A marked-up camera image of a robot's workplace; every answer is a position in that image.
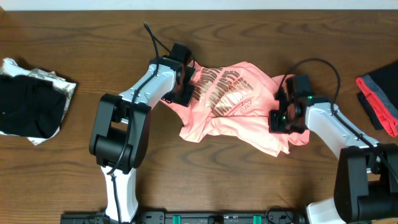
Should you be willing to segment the pink printed shirt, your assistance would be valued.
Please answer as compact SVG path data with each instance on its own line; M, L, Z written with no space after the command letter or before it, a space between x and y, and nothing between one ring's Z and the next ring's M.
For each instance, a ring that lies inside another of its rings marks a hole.
M249 62L228 67L195 65L190 80L195 87L188 106L167 103L183 122L180 137L199 143L205 136L234 136L258 150L278 156L288 153L289 144L302 146L310 133L269 132L268 116L279 108L275 100L283 77L270 77Z

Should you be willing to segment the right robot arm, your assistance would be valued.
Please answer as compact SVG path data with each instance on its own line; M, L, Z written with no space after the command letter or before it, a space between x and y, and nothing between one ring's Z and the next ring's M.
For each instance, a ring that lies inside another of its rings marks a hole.
M332 198L305 209L307 223L371 223L397 217L397 145L358 129L339 107L315 95L306 76L283 78L269 112L269 131L315 133L338 159Z

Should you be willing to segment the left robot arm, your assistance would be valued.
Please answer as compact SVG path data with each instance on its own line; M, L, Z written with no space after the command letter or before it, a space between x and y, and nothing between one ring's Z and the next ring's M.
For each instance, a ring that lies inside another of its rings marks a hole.
M150 61L146 74L130 89L101 97L89 144L106 181L108 204L99 221L133 221L138 209L136 170L147 151L152 109L161 100L190 104L191 61L192 51L174 44L168 55Z

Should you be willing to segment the red grey black garment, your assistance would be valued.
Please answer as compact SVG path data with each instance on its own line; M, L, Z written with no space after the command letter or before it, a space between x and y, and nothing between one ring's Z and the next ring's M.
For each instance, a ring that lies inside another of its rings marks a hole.
M358 100L376 130L397 136L397 62L355 79Z

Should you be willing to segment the black folded garment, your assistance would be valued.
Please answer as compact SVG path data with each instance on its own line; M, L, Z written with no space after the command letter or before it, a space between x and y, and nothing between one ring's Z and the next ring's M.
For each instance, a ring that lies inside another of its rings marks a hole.
M1 132L22 137L50 138L59 128L66 96L52 82L18 75L1 75Z

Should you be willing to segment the white patterned garment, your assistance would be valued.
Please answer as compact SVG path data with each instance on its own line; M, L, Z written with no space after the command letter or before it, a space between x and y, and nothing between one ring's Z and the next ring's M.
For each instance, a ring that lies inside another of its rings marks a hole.
M3 60L3 63L1 65L1 75L7 75L10 77L15 77L18 75L25 75L28 77L33 77L33 78L52 82L53 89L59 91L60 93L63 93L66 96L66 104L64 107L63 117L62 117L62 121L63 121L63 119L69 109L70 102L71 102L72 96L73 96L75 88L76 88L76 83L71 83L71 82L66 81L66 79L57 76L57 74L55 72L46 72L46 71L43 71L38 68L34 68L32 70L24 69L24 68L18 66L16 61L11 58L5 58ZM56 132L50 138L57 135L57 133L60 131L61 123L60 123L59 128L56 130ZM5 135L5 136L16 136L16 135L11 135L11 134L5 134L3 132L1 132L1 134ZM35 146L50 139L50 138L44 139L44 138L32 138L32 137L26 137L26 138Z

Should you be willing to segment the black mounting rail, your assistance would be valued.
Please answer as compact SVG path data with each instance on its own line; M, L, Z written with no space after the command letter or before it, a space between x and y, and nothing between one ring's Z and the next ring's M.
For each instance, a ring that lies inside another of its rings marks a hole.
M64 214L61 224L100 224L119 223L105 216L96 214ZM304 213L282 208L268 209L257 213L168 213L149 211L136 214L132 221L120 223L132 224L306 224Z

